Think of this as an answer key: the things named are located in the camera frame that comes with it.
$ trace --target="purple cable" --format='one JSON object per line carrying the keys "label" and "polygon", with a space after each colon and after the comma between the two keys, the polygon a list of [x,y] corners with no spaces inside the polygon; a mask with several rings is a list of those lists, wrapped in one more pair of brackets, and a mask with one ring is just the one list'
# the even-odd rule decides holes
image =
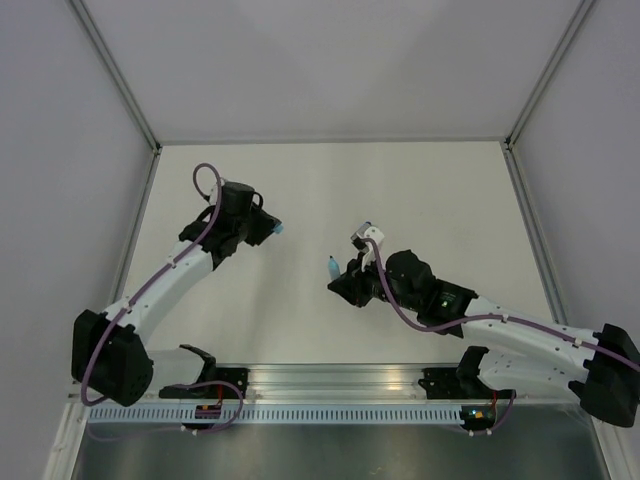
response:
{"label": "purple cable", "polygon": [[[511,412],[513,411],[513,404],[515,401],[516,401],[516,391],[511,390],[511,398],[509,399],[509,404],[507,405],[507,409],[504,411],[504,413],[502,414],[500,419],[496,422],[496,424],[493,427],[491,427],[490,430],[492,432],[495,432],[498,428],[500,428],[502,425],[505,424],[505,422],[511,415]],[[474,432],[474,435],[486,435],[486,434],[487,434],[486,430],[480,430],[478,432]]]}
{"label": "purple cable", "polygon": [[[398,302],[396,301],[395,297],[393,296],[393,293],[391,292],[391,288],[389,287],[389,283],[387,282],[387,277],[385,275],[385,271],[382,268],[382,256],[380,255],[380,249],[378,248],[378,245],[371,238],[363,238],[362,240],[365,243],[368,243],[369,245],[371,245],[371,248],[373,248],[373,253],[374,253],[375,257],[376,257],[376,267],[378,269],[378,276],[380,277],[380,283],[382,283],[382,288],[384,289],[384,293],[387,296],[387,300],[389,301],[389,303],[391,304],[393,309],[396,311],[398,316],[402,319],[402,321],[404,323],[406,323],[409,327],[413,328],[414,330],[417,330],[419,332],[424,332],[424,333],[435,333],[435,332],[441,332],[443,330],[447,330],[447,329],[449,329],[451,327],[457,327],[458,325],[462,325],[462,324],[465,324],[465,323],[468,323],[468,322],[476,322],[478,320],[503,320],[504,319],[504,317],[502,315],[496,315],[496,314],[490,313],[490,314],[486,314],[486,315],[473,315],[473,316],[470,316],[470,317],[459,318],[457,320],[452,320],[450,322],[443,323],[442,325],[438,325],[436,327],[425,327],[425,326],[422,326],[422,325],[416,325],[400,309],[400,305],[398,305]],[[539,323],[532,322],[531,320],[525,320],[524,318],[519,318],[519,317],[512,317],[511,315],[509,315],[509,319],[508,320],[509,320],[509,322],[517,323],[518,325],[523,325],[525,327],[533,328],[533,329],[538,330],[540,332],[548,333],[549,335],[552,335],[554,337],[560,338],[560,339],[562,339],[562,340],[564,340],[566,342],[570,342],[570,343],[575,343],[576,342],[576,337],[572,337],[571,335],[567,335],[566,333],[557,332],[556,330],[554,330],[551,327],[547,327],[545,325],[540,325]],[[617,360],[620,363],[623,363],[627,367],[631,368],[635,372],[640,372],[640,366],[639,365],[637,365],[636,363],[632,362],[631,360],[629,360],[629,359],[623,357],[622,355],[619,355],[616,352],[613,352],[613,351],[611,351],[611,350],[609,350],[607,348],[603,348],[603,347],[600,347],[600,346],[598,346],[596,344],[589,343],[589,342],[582,342],[582,343],[580,343],[580,346],[582,346],[584,348],[588,348],[589,350],[593,350],[595,352],[601,353],[601,354],[606,355],[606,356],[608,356],[610,358],[613,358],[614,360]]]}
{"label": "purple cable", "polygon": [[[226,422],[220,424],[220,425],[215,425],[213,427],[210,427],[206,430],[193,430],[193,431],[197,431],[197,435],[200,434],[209,434],[209,433],[215,433],[215,432],[219,432],[220,430],[224,430],[225,428],[229,428],[231,426],[231,424],[233,422],[236,421],[236,419],[240,416],[240,413],[242,412],[242,408],[244,407],[244,400],[242,398],[242,392],[240,391],[240,389],[238,389],[238,387],[236,387],[234,384],[229,383],[229,382],[224,382],[221,380],[213,380],[210,382],[201,382],[201,383],[194,383],[192,385],[182,385],[182,384],[178,384],[178,385],[171,385],[172,387],[175,388],[182,388],[185,390],[191,390],[193,388],[202,388],[202,387],[208,387],[211,385],[222,385],[223,387],[227,387],[230,388],[231,390],[233,390],[233,393],[236,394],[236,396],[238,397],[239,400],[239,404],[238,404],[238,408],[236,409],[236,411],[233,413],[233,415],[231,416],[231,418],[229,420],[227,420]],[[120,440],[129,440],[131,438],[136,438],[142,435],[146,435],[148,433],[162,433],[162,432],[175,432],[175,431],[180,431],[182,430],[182,427],[176,427],[176,426],[170,426],[170,427],[158,427],[158,428],[152,428],[150,430],[143,430],[141,432],[135,432],[135,433],[131,433],[128,435],[123,435],[121,437],[99,437],[97,436],[95,433],[93,433],[91,431],[90,425],[87,424],[86,427],[86,433],[87,436],[89,438],[91,438],[92,440],[95,440],[97,442],[117,442]]]}
{"label": "purple cable", "polygon": [[[202,189],[200,189],[200,187],[198,186],[198,181],[196,177],[198,172],[203,168],[208,168],[216,176],[216,186],[217,186],[216,207],[213,213],[211,214],[211,219],[209,220],[209,223],[207,224],[205,229],[202,231],[202,233],[198,236],[198,238],[196,238],[196,240],[193,243],[191,243],[191,245],[189,245],[182,252],[180,252],[178,255],[175,256],[174,262],[176,263],[182,260],[185,257],[185,255],[188,255],[189,252],[191,252],[194,248],[196,248],[196,246],[199,245],[200,241],[207,236],[207,234],[211,231],[211,228],[213,228],[213,224],[216,223],[216,220],[220,213],[220,205],[222,203],[222,179],[220,178],[220,174],[218,173],[218,170],[216,170],[215,167],[213,167],[213,165],[210,165],[208,163],[199,164],[193,170],[193,183],[196,189],[198,190],[198,193],[202,195]],[[133,307],[138,302],[138,300],[140,300],[140,297],[142,297],[142,295],[144,295],[145,292],[149,290],[149,288],[151,288],[151,286],[154,283],[156,283],[158,279],[160,279],[160,277],[162,277],[170,269],[171,269],[171,265],[166,264],[160,270],[154,273],[153,276],[149,280],[147,280],[145,284],[142,285],[142,287],[140,287],[140,289],[133,295],[133,297],[131,297],[131,299],[129,300],[129,307]],[[111,335],[111,332],[113,331],[113,329],[116,327],[116,325],[118,325],[118,323],[120,322],[120,320],[122,320],[122,318],[125,316],[126,313],[127,313],[127,309],[122,308],[115,315],[115,317],[113,317],[113,320],[111,320],[111,322],[105,329],[104,333],[100,337],[100,340],[98,340],[98,343],[96,344],[96,348],[93,350],[93,353],[91,354],[91,358],[89,359],[89,363],[87,364],[87,369],[85,370],[84,375],[82,376],[82,384],[80,385],[80,399],[82,400],[82,403],[87,407],[93,407],[94,405],[98,405],[99,403],[102,403],[106,400],[106,397],[99,397],[95,400],[89,400],[89,397],[87,396],[87,389],[89,388],[89,379],[91,378],[91,374],[93,373],[93,368],[96,365],[96,361],[98,360],[100,351],[104,347],[104,344],[107,342],[107,339],[109,338],[109,335]]]}

